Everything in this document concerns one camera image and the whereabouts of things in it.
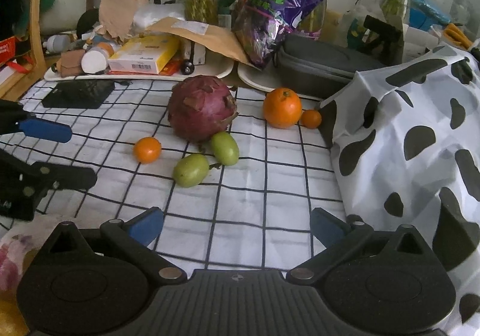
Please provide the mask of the green fruit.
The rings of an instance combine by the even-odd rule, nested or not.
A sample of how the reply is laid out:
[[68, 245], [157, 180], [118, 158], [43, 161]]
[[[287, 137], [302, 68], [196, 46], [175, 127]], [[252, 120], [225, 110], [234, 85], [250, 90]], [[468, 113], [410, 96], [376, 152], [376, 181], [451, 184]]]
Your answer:
[[239, 161], [239, 146], [230, 133], [222, 131], [210, 139], [210, 146], [216, 160], [222, 165], [236, 165]]
[[202, 154], [191, 154], [177, 162], [172, 177], [176, 185], [184, 188], [199, 185], [208, 175], [210, 165]]

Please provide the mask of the small orange tangerine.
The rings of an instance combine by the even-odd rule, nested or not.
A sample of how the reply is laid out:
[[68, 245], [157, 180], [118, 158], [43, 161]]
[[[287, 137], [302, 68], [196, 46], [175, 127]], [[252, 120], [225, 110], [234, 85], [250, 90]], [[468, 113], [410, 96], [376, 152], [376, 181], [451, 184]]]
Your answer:
[[161, 152], [162, 144], [154, 137], [142, 138], [133, 146], [133, 155], [141, 164], [150, 164], [156, 161]]

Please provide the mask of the red dragon fruit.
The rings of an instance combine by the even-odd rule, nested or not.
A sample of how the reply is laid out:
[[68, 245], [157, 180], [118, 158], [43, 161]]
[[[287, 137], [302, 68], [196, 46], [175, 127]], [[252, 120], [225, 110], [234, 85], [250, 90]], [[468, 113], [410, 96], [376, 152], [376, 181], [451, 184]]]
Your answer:
[[215, 76], [198, 75], [177, 83], [168, 101], [168, 122], [176, 136], [201, 143], [238, 115], [230, 89]]

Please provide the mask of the white floral plate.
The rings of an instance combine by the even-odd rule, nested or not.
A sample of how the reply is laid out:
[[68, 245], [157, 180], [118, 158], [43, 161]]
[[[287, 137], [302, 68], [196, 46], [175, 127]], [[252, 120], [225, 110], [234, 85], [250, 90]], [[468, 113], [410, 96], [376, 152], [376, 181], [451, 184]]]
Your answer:
[[33, 257], [58, 223], [56, 217], [36, 216], [30, 222], [16, 222], [1, 238], [1, 335], [27, 335], [18, 308], [16, 291]]

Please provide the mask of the black flat box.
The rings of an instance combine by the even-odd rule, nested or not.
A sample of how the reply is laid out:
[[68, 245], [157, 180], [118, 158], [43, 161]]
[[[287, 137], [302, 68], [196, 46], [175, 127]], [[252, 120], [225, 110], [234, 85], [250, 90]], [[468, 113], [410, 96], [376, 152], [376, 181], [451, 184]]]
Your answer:
[[58, 83], [41, 101], [49, 109], [98, 109], [112, 94], [110, 80], [72, 80]]

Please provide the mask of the white round jar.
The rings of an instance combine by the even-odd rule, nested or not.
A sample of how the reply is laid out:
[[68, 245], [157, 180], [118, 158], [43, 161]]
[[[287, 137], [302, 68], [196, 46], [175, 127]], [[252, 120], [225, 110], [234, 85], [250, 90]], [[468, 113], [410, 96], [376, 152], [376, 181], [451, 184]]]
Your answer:
[[80, 66], [85, 74], [98, 74], [108, 67], [109, 58], [115, 53], [109, 43], [100, 42], [90, 48], [81, 58]]

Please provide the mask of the cow print cloth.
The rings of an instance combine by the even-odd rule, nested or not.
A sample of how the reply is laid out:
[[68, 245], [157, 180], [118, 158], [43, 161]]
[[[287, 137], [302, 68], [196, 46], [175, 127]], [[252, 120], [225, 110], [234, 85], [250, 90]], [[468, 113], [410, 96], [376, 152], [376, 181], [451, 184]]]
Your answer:
[[345, 211], [378, 230], [415, 226], [448, 271], [449, 335], [479, 333], [479, 62], [443, 44], [358, 72], [320, 104]]

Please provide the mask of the small orange by cloth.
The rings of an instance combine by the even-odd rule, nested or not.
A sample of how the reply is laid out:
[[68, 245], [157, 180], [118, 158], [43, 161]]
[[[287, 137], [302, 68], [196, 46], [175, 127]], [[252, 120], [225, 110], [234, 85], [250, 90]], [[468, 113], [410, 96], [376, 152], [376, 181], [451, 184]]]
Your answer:
[[321, 114], [315, 109], [305, 110], [300, 117], [300, 125], [308, 129], [317, 129], [322, 122]]

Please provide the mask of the large orange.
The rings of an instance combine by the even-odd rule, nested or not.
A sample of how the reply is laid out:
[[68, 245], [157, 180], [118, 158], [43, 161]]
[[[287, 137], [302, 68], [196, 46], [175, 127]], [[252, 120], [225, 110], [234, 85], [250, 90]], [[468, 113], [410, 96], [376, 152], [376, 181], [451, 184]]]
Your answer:
[[276, 88], [264, 99], [263, 115], [270, 126], [280, 129], [289, 128], [295, 125], [302, 115], [301, 100], [289, 88]]

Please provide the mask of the yellow white carton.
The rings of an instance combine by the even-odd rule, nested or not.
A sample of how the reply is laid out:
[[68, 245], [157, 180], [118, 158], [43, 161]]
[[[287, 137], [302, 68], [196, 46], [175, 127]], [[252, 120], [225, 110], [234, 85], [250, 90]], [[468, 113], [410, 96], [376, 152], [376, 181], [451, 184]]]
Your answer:
[[131, 38], [108, 59], [111, 71], [157, 75], [180, 48], [172, 34], [153, 34]]

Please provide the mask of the dark grey zip case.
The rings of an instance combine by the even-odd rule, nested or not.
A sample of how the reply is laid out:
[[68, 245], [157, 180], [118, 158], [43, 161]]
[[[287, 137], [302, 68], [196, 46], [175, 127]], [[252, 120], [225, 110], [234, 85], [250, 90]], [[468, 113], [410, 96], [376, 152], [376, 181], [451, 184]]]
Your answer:
[[383, 68], [358, 51], [291, 34], [274, 57], [281, 85], [301, 95], [326, 99], [349, 84], [358, 71]]

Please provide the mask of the white tray right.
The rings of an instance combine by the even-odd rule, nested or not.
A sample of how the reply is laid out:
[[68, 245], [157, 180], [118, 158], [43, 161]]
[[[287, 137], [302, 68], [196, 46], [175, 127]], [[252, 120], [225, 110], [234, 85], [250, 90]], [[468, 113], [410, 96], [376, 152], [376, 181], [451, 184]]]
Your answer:
[[264, 70], [257, 70], [250, 65], [238, 63], [238, 76], [245, 84], [262, 92], [271, 92], [283, 87], [277, 69], [269, 63]]

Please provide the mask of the white tray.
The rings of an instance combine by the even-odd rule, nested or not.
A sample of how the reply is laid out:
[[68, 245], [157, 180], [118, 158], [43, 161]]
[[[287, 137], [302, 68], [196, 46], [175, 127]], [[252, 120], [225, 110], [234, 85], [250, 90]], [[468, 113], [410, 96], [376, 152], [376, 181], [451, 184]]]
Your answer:
[[[232, 72], [233, 67], [234, 61], [232, 59], [222, 56], [218, 53], [207, 52], [206, 63], [203, 65], [197, 65], [194, 68], [192, 76], [210, 75], [216, 76], [217, 78], [225, 78]], [[144, 73], [101, 73], [95, 75], [83, 74], [75, 77], [62, 78], [59, 73], [54, 72], [52, 68], [49, 68], [43, 77], [43, 79], [48, 82], [61, 82], [75, 79], [162, 80], [179, 82], [185, 78], [188, 78], [188, 75], [184, 75], [179, 72], [170, 76]]]
[[283, 87], [277, 69], [269, 63], [264, 70], [257, 70], [250, 65], [238, 63], [238, 76], [245, 84], [262, 92], [271, 92]]

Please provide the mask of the white tray left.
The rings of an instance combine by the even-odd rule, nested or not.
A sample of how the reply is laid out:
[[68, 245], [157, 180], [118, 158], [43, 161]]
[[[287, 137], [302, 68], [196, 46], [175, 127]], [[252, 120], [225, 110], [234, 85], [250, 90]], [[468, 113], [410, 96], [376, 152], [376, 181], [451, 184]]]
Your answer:
[[[233, 67], [234, 61], [232, 59], [222, 56], [218, 53], [207, 52], [206, 63], [203, 65], [197, 65], [194, 68], [192, 76], [210, 75], [216, 76], [217, 78], [225, 78], [232, 72]], [[52, 68], [49, 68], [43, 77], [43, 79], [48, 82], [61, 82], [75, 79], [162, 80], [179, 82], [185, 78], [188, 78], [188, 75], [184, 75], [179, 72], [170, 76], [144, 73], [101, 73], [95, 75], [83, 74], [75, 77], [62, 78], [59, 73], [54, 72]]]

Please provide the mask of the brown paper envelope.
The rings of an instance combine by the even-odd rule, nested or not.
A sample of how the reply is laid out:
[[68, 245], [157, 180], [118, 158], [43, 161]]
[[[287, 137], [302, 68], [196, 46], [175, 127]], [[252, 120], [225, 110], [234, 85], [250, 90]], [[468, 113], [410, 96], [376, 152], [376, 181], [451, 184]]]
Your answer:
[[145, 30], [177, 35], [203, 45], [214, 53], [219, 53], [256, 69], [256, 66], [248, 59], [236, 35], [223, 27], [202, 22], [184, 21], [175, 17], [165, 17]]

